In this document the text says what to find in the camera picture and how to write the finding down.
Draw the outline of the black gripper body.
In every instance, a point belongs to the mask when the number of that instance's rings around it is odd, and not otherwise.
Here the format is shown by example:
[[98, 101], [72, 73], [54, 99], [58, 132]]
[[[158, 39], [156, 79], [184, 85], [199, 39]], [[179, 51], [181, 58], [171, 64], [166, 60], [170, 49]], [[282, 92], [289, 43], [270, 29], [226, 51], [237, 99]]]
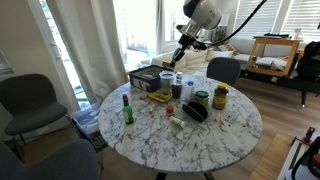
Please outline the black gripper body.
[[185, 50], [190, 47], [193, 47], [197, 50], [207, 49], [207, 46], [203, 42], [199, 42], [195, 38], [192, 38], [185, 34], [181, 36], [178, 43], [180, 44], [180, 47], [178, 47], [174, 51], [172, 60], [171, 60], [171, 65], [175, 65], [185, 55]]

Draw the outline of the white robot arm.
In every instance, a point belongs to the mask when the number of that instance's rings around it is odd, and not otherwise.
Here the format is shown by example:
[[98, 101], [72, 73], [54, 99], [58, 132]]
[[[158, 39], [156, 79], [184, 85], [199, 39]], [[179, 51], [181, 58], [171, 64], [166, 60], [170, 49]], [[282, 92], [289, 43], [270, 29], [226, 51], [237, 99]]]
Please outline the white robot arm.
[[193, 47], [198, 50], [206, 50], [209, 44], [198, 41], [199, 33], [202, 30], [216, 28], [222, 19], [222, 12], [215, 5], [213, 0], [185, 0], [183, 5], [184, 15], [189, 18], [186, 25], [177, 25], [176, 29], [182, 34], [178, 47], [170, 62], [175, 64], [185, 55], [185, 50]]

